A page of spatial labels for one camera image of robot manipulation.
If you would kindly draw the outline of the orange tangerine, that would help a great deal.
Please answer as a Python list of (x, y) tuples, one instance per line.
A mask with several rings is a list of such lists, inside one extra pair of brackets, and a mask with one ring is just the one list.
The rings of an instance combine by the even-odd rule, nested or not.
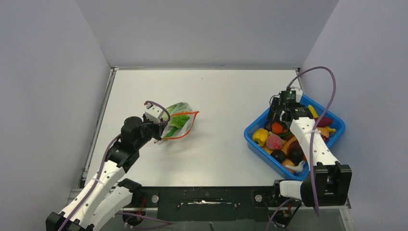
[(284, 126), (281, 123), (273, 122), (271, 124), (271, 131), (274, 134), (282, 134), (284, 132)]

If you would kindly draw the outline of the clear zip bag orange zipper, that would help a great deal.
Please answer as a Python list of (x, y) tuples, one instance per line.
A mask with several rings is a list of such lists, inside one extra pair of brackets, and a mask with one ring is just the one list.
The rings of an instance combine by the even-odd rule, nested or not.
[(170, 117), (165, 112), (161, 112), (159, 118), (162, 121), (169, 118), (170, 120), (164, 128), (161, 140), (156, 140), (154, 143), (184, 138), (190, 133), (199, 113), (199, 111), (194, 111), (186, 102), (175, 103), (168, 106), (166, 110), (169, 112)]

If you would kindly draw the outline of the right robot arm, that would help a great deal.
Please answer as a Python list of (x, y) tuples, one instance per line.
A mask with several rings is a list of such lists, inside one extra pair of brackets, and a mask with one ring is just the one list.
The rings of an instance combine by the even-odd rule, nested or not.
[(302, 201), (307, 207), (344, 205), (352, 177), (349, 165), (343, 165), (332, 154), (321, 135), (318, 122), (310, 110), (300, 104), (302, 93), (281, 91), (271, 108), (279, 115), (279, 122), (288, 126), (306, 155), (309, 173), (303, 181), (279, 180), (271, 191), (274, 204), (283, 205), (290, 198)]

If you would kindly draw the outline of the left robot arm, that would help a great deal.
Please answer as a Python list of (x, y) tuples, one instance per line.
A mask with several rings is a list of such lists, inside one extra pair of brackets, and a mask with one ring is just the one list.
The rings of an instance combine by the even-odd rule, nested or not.
[(129, 205), (141, 188), (124, 178), (151, 139), (161, 140), (168, 121), (146, 115), (128, 117), (107, 146), (99, 169), (72, 202), (46, 218), (48, 231), (98, 231), (121, 208)]

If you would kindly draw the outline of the green lettuce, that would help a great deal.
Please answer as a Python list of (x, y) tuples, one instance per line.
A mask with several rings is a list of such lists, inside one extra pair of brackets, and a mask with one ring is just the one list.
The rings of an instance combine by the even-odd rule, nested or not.
[(168, 106), (166, 110), (171, 115), (171, 118), (168, 125), (165, 127), (165, 130), (163, 131), (163, 138), (181, 137), (187, 132), (188, 127), (191, 126), (191, 122), (189, 122), (191, 115), (176, 114), (190, 112), (192, 110), (191, 106), (186, 102), (179, 102)]

